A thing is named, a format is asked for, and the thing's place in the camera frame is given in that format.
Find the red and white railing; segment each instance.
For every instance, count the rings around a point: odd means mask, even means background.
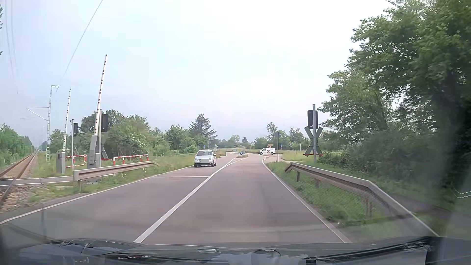
[[[141,160],[141,162],[142,162],[142,157],[147,157],[147,161],[149,161],[149,154],[147,154],[147,155],[122,156],[122,157],[114,157],[113,158],[113,165],[115,164],[117,159],[122,158],[122,163],[124,164],[124,160],[126,158],[132,158],[132,157],[138,157]]]
[[[76,158],[76,157],[83,157],[83,160],[84,160],[85,163],[84,163],[84,164],[80,164],[80,165],[76,165],[76,164],[75,164],[75,158]],[[72,158],[72,165],[73,165],[73,166],[84,166],[84,165],[86,165],[86,164],[87,164],[87,155],[78,155],[78,156],[75,156],[75,155],[74,155],[74,156],[73,156],[73,158]]]

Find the traffic light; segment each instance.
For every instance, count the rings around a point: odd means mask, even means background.
[[[309,129],[313,129],[314,118],[312,116],[312,110],[308,110],[308,126]],[[319,119],[317,118],[317,110],[316,110],[316,130],[319,128]]]
[[[73,124],[73,135],[74,136],[77,136],[79,134],[79,124],[78,123],[74,123]]]
[[[108,114],[101,114],[101,132],[108,131]]]

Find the railroad track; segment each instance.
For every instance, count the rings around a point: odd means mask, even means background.
[[[0,209],[8,208],[12,203],[14,204],[16,202],[17,197],[12,191],[13,188],[11,184],[13,184],[15,179],[22,178],[25,174],[28,174],[28,169],[30,168],[35,156],[36,153],[32,153],[0,172],[0,179],[13,180],[8,187],[1,190]]]

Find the car hood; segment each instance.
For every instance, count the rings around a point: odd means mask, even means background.
[[[400,237],[364,244],[318,243],[284,244],[227,243],[204,245],[145,245],[132,242],[102,239],[52,240],[45,244],[22,246],[8,253],[17,256],[17,261],[56,260],[57,257],[105,257],[109,260],[139,261],[143,264],[165,261],[198,261],[230,264],[265,264],[273,258],[280,264],[299,264],[301,260],[314,259],[324,262],[344,262],[366,257],[377,257],[390,253],[422,253],[446,246],[447,255],[453,259],[469,257],[471,243],[441,237]]]

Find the silver car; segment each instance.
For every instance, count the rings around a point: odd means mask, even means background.
[[[199,150],[195,155],[195,167],[215,166],[216,154],[211,149]]]

